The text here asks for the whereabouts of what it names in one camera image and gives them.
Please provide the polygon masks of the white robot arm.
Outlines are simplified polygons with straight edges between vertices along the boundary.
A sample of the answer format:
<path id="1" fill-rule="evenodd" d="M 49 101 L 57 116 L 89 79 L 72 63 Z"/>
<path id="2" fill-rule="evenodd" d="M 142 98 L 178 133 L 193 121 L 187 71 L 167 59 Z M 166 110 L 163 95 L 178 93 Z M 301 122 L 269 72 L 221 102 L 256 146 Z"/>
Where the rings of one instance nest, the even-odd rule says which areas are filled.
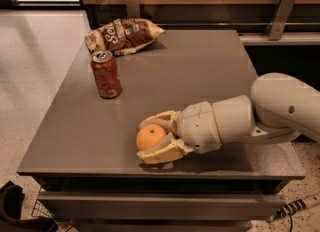
<path id="1" fill-rule="evenodd" d="M 287 142 L 301 134 L 319 142 L 320 92 L 292 76 L 268 73 L 253 82 L 249 95 L 158 113 L 139 125 L 140 132 L 156 129 L 164 131 L 162 139 L 137 153 L 146 164 L 208 153 L 225 144 Z"/>

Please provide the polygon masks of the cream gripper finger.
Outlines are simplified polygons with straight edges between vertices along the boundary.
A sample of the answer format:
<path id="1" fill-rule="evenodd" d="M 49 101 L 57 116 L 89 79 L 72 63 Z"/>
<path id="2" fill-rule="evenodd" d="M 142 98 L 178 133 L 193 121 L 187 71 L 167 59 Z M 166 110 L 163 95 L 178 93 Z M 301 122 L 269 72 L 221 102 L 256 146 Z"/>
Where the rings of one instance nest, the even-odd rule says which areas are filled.
<path id="1" fill-rule="evenodd" d="M 180 116 L 180 111 L 165 111 L 158 113 L 156 115 L 150 116 L 144 119 L 140 124 L 139 128 L 142 129 L 143 127 L 156 124 L 161 126 L 167 133 L 172 133 L 174 135 L 177 134 L 177 120 Z"/>
<path id="2" fill-rule="evenodd" d="M 137 156 L 146 164 L 160 164 L 182 159 L 194 150 L 194 147 L 169 133 L 154 147 L 139 151 Z"/>

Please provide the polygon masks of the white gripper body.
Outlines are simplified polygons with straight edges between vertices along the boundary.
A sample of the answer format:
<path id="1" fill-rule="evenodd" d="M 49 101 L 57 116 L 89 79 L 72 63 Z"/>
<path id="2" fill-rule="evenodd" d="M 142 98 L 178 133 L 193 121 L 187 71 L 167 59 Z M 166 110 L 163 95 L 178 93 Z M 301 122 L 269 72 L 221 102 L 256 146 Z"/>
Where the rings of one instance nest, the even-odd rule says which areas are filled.
<path id="1" fill-rule="evenodd" d="M 177 119 L 177 133 L 194 152 L 204 154 L 221 146 L 213 107 L 208 102 L 189 105 Z"/>

